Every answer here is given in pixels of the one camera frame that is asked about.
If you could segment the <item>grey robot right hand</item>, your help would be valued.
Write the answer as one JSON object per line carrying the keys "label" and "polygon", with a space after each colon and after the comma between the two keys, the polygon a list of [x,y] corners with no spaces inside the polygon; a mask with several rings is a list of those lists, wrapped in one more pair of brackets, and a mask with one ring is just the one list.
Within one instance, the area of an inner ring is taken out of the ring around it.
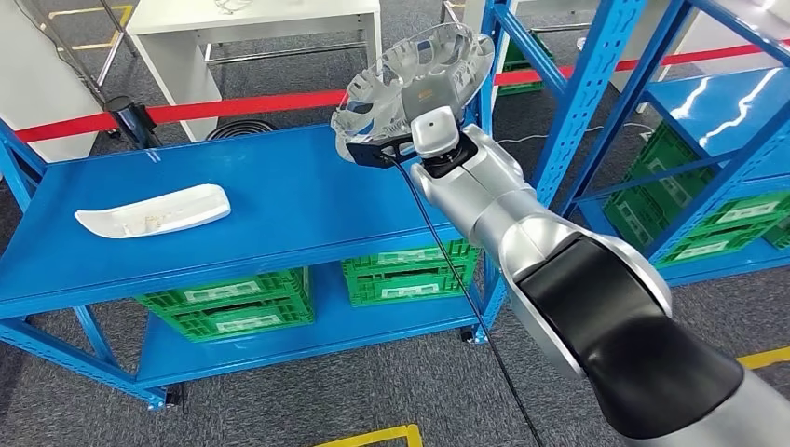
{"label": "grey robot right hand", "polygon": [[402,107],[408,123],[443,106],[450,107],[456,121],[460,119],[462,106],[456,88],[445,77],[428,76],[416,79],[402,90]]}

